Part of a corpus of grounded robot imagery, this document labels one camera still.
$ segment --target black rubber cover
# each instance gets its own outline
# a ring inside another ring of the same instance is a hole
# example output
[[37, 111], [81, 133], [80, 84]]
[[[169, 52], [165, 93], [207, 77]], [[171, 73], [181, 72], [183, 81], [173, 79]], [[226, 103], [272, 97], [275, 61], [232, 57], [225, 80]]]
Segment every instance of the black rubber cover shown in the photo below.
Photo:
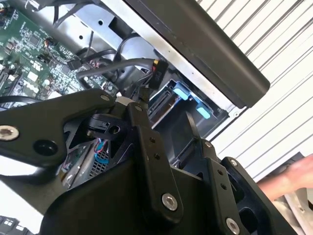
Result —
[[237, 107], [252, 107], [269, 81], [195, 0], [124, 0]]

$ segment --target corrugated metal wall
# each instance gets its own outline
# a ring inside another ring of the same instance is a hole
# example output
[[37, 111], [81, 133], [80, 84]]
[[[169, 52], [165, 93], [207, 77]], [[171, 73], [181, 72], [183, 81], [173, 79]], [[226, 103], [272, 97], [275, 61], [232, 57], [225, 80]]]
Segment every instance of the corrugated metal wall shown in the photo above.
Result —
[[313, 152], [313, 0], [198, 0], [271, 82], [213, 144], [255, 181]]

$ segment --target silver screw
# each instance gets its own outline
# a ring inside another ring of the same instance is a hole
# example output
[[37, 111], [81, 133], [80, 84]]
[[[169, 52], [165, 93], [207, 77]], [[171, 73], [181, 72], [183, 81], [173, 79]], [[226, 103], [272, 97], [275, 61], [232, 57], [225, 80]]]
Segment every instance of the silver screw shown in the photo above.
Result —
[[230, 160], [230, 163], [231, 163], [233, 166], [238, 166], [238, 164], [236, 163], [235, 160]]
[[0, 126], [0, 141], [12, 141], [19, 135], [18, 129], [13, 126]]
[[142, 111], [142, 108], [140, 108], [139, 106], [135, 106], [135, 109], [137, 109], [138, 111]]
[[169, 193], [163, 194], [162, 203], [170, 211], [176, 211], [177, 210], [178, 204], [177, 204], [176, 198]]
[[231, 218], [226, 219], [227, 227], [233, 232], [233, 234], [238, 235], [240, 233], [240, 229], [235, 220]]
[[110, 98], [108, 98], [106, 95], [102, 95], [102, 96], [101, 96], [101, 99], [103, 99], [103, 100], [105, 100], [105, 101], [109, 101], [109, 100], [110, 100]]
[[210, 142], [205, 142], [205, 145], [206, 145], [208, 148], [212, 148], [212, 145], [210, 144]]

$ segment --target green circuit board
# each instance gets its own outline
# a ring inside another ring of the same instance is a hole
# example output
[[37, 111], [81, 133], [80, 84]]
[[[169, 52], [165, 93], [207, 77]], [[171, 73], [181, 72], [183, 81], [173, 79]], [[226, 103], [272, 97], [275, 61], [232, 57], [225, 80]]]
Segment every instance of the green circuit board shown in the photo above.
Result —
[[[76, 73], [90, 67], [71, 71], [66, 62], [78, 56], [59, 42], [49, 47], [51, 56], [45, 40], [53, 39], [6, 3], [0, 3], [0, 13], [4, 7], [7, 14], [0, 14], [0, 96], [24, 95], [45, 100], [83, 90]], [[86, 81], [91, 87], [103, 87], [112, 96], [118, 92], [103, 76], [86, 78]]]

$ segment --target black metal arm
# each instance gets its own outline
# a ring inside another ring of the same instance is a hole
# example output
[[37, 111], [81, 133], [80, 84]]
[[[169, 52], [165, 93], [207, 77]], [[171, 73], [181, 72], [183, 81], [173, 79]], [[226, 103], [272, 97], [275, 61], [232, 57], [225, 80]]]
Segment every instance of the black metal arm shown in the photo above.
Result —
[[110, 141], [110, 169], [52, 203], [40, 234], [296, 234], [235, 159], [218, 160], [189, 114], [173, 129], [177, 167], [145, 109], [101, 90], [4, 111], [0, 123], [0, 161], [34, 169], [19, 177], [36, 183], [78, 146]]

